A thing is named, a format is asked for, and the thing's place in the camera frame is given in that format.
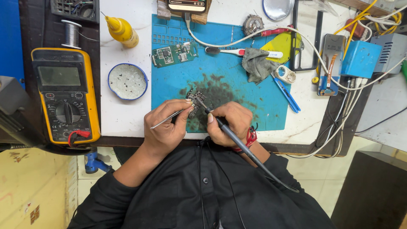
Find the green circuit board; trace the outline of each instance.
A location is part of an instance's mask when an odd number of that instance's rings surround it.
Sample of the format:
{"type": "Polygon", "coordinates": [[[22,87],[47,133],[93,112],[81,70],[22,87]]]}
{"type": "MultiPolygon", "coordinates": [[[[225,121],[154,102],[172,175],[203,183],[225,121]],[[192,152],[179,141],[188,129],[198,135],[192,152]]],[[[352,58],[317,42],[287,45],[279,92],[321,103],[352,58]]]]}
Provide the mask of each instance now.
{"type": "Polygon", "coordinates": [[[164,48],[153,49],[151,60],[157,68],[188,62],[198,55],[198,46],[195,42],[170,45],[164,48]]]}

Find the soldering iron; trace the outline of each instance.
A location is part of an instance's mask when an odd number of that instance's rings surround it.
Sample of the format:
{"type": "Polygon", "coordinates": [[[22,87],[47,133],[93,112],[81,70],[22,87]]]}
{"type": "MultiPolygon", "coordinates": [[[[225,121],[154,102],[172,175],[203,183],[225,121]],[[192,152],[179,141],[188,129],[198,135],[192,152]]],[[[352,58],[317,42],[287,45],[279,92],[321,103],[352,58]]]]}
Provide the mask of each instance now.
{"type": "MultiPolygon", "coordinates": [[[[210,111],[212,110],[212,107],[206,107],[206,105],[197,98],[197,101],[205,108],[205,113],[209,114],[210,111]]],[[[269,179],[272,179],[274,181],[276,181],[277,183],[283,185],[284,187],[286,187],[287,189],[299,193],[300,191],[298,191],[297,189],[290,187],[286,184],[284,184],[282,181],[280,181],[274,174],[272,174],[267,168],[266,166],[264,166],[263,163],[261,163],[261,161],[250,151],[250,149],[236,136],[236,134],[229,128],[228,126],[228,122],[226,121],[225,118],[222,117],[215,117],[216,120],[218,121],[219,124],[219,128],[221,130],[223,130],[235,143],[238,147],[240,147],[242,149],[242,151],[259,167],[261,168],[268,176],[267,177],[269,179]]]]}

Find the yellow glue bottle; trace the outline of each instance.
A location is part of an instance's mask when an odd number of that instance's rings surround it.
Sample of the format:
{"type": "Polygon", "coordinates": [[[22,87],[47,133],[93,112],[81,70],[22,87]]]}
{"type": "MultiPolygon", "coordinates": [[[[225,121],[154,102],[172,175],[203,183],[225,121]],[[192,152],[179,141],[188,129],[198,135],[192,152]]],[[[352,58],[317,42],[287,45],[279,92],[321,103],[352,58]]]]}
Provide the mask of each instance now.
{"type": "Polygon", "coordinates": [[[133,48],[138,44],[138,35],[131,25],[122,18],[105,16],[110,35],[127,48],[133,48]]]}

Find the soldering mat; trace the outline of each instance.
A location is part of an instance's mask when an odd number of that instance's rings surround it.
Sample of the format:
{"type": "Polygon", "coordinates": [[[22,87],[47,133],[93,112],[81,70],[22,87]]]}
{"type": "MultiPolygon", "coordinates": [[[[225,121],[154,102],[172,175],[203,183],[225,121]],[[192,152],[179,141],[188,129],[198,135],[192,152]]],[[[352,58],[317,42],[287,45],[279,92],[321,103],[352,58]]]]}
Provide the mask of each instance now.
{"type": "MultiPolygon", "coordinates": [[[[152,49],[172,44],[191,42],[186,24],[182,18],[171,17],[170,21],[152,15],[152,49]]],[[[208,22],[206,25],[191,22],[191,31],[201,41],[210,44],[229,44],[244,37],[241,26],[208,22]]],[[[274,36],[247,39],[233,48],[261,48],[274,36]]],[[[246,71],[242,67],[242,57],[220,53],[205,53],[205,47],[198,44],[199,57],[193,61],[156,68],[151,70],[151,109],[158,107],[166,99],[185,98],[190,89],[198,90],[207,96],[207,106],[218,107],[235,101],[253,112],[252,125],[258,131],[283,130],[287,116],[288,102],[277,88],[272,76],[256,85],[247,82],[246,71]]],[[[188,119],[188,133],[205,133],[207,115],[201,108],[194,118],[188,119]]]]}

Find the hand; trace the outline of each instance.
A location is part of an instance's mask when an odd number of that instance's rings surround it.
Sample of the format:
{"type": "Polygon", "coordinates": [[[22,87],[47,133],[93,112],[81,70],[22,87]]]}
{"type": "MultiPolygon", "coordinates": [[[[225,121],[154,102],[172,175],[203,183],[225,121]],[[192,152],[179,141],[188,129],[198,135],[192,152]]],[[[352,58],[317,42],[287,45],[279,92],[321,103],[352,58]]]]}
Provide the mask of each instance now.
{"type": "Polygon", "coordinates": [[[216,108],[208,114],[208,134],[213,142],[225,147],[237,148],[238,146],[225,134],[218,126],[214,117],[225,117],[229,122],[229,128],[242,140],[247,143],[247,131],[252,123],[252,112],[236,102],[228,102],[216,108]]]}
{"type": "Polygon", "coordinates": [[[152,156],[162,159],[177,147],[185,136],[186,120],[188,114],[193,110],[190,99],[166,100],[156,109],[144,116],[144,143],[152,156]],[[183,110],[178,114],[175,124],[171,119],[150,129],[173,113],[183,110]]]}

